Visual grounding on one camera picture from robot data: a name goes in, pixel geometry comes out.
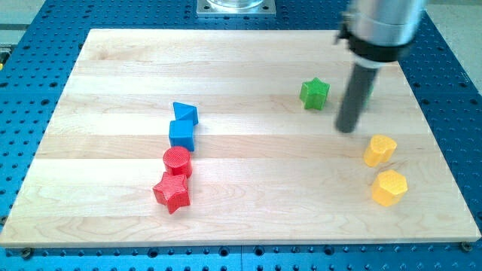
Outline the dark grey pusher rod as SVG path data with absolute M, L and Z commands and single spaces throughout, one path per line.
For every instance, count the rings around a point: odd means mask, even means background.
M 353 66 L 335 122 L 338 131 L 351 133 L 355 130 L 377 73 L 378 69 L 366 68 L 359 64 Z

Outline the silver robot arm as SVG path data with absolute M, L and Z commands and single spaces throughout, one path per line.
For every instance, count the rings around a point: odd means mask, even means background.
M 426 0 L 354 0 L 342 13 L 336 40 L 347 41 L 354 65 L 335 126 L 353 132 L 378 71 L 403 57 L 415 39 Z

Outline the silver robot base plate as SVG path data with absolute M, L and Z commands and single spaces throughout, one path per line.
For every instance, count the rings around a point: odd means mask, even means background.
M 276 15 L 275 0 L 197 0 L 197 15 L 220 17 L 235 15 Z

